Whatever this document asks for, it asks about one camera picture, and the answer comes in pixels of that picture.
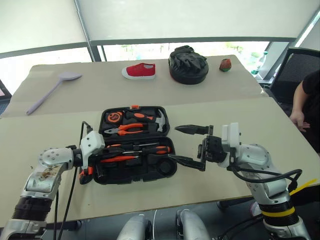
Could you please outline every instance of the open tool case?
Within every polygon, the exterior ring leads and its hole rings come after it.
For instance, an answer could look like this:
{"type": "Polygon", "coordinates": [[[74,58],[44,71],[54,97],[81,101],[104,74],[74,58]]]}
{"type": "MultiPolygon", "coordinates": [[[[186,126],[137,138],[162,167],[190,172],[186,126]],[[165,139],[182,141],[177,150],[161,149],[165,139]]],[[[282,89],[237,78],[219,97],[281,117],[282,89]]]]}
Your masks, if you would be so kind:
{"type": "Polygon", "coordinates": [[[177,171],[177,163],[166,155],[167,152],[175,154],[173,142],[166,137],[169,129],[168,116],[161,106],[134,105],[105,110],[99,126],[105,142],[104,151],[120,148],[125,153],[110,161],[97,162],[94,180],[105,185],[171,177],[177,171]],[[136,158],[122,160],[121,157],[136,158]]]}

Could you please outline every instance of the red shoe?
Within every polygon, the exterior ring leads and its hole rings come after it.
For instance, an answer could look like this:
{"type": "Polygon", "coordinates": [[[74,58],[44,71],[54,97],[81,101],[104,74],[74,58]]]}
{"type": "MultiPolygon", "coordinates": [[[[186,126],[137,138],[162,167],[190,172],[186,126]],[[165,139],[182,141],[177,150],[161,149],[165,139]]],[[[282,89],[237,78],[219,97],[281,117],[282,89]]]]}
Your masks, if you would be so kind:
{"type": "Polygon", "coordinates": [[[122,75],[126,79],[154,79],[156,77],[156,65],[140,63],[134,66],[128,66],[122,69],[122,75]]]}

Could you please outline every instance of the hammer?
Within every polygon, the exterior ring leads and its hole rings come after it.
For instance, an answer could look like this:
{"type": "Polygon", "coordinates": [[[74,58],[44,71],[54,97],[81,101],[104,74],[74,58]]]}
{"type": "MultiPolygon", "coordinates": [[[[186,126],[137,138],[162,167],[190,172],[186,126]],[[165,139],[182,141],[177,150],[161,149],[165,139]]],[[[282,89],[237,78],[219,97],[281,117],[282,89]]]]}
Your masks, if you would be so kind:
{"type": "Polygon", "coordinates": [[[149,115],[145,115],[143,113],[139,113],[139,112],[131,112],[131,111],[127,111],[125,116],[127,118],[134,118],[137,119],[141,122],[147,122],[147,123],[157,123],[159,125],[157,131],[158,132],[162,132],[162,128],[164,126],[164,124],[166,123],[166,118],[165,115],[162,113],[162,111],[158,110],[161,117],[154,117],[154,116],[149,116],[149,115]]]}

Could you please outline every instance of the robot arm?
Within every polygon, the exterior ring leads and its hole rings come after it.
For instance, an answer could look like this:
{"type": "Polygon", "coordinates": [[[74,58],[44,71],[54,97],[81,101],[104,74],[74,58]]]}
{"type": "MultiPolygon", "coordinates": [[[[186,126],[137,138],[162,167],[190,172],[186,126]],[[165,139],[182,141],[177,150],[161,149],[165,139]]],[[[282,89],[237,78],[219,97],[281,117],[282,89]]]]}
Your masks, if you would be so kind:
{"type": "Polygon", "coordinates": [[[90,131],[76,147],[50,148],[40,154],[38,165],[29,176],[15,206],[14,214],[0,236],[0,240],[36,238],[44,233],[51,204],[57,194],[64,171],[83,165],[88,158],[105,147],[100,134],[90,131]]]}
{"type": "Polygon", "coordinates": [[[183,156],[170,155],[170,158],[178,159],[178,163],[183,162],[184,165],[201,171],[206,169],[206,161],[215,162],[220,167],[232,171],[238,178],[246,181],[252,196],[259,204],[264,226],[271,239],[311,240],[303,220],[292,205],[285,180],[289,178],[296,182],[301,170],[281,174],[264,147],[240,142],[238,123],[222,126],[221,138],[212,135],[212,125],[184,125],[176,129],[187,134],[208,135],[198,147],[197,157],[200,162],[183,156]],[[289,177],[293,174],[296,174],[295,178],[289,177]]]}

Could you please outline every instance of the table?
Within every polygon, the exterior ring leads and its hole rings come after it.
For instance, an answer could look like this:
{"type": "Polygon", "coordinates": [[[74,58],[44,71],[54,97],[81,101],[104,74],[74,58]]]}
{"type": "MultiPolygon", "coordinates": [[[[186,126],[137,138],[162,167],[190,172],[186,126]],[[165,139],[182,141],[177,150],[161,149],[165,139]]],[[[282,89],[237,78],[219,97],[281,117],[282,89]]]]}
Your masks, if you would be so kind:
{"type": "MultiPolygon", "coordinates": [[[[196,159],[202,135],[186,135],[175,126],[214,125],[221,136],[224,124],[239,122],[244,144],[257,143],[271,154],[281,172],[302,169],[299,185],[319,178],[319,156],[302,134],[269,97],[164,106],[177,155],[196,159]]],[[[20,192],[38,163],[38,155],[48,147],[78,144],[83,120],[98,130],[101,111],[5,117],[0,119],[0,226],[11,217],[20,192]]],[[[58,220],[61,221],[69,196],[73,171],[62,175],[59,188],[58,220]]],[[[246,184],[231,172],[208,162],[206,171],[178,165],[170,178],[125,185],[99,185],[76,181],[67,220],[110,216],[128,212],[203,203],[250,195],[246,184]]],[[[54,203],[47,221],[53,222],[54,203]]]]}
{"type": "Polygon", "coordinates": [[[121,69],[142,61],[68,63],[36,65],[11,98],[2,117],[25,116],[26,111],[45,95],[58,81],[58,74],[73,71],[83,74],[75,81],[64,82],[34,112],[33,116],[56,113],[102,111],[131,105],[168,106],[267,97],[260,85],[235,55],[210,56],[209,72],[197,85],[174,81],[167,59],[144,60],[155,63],[154,80],[129,80],[121,69]],[[230,58],[232,68],[219,70],[222,59],[230,58]]]}

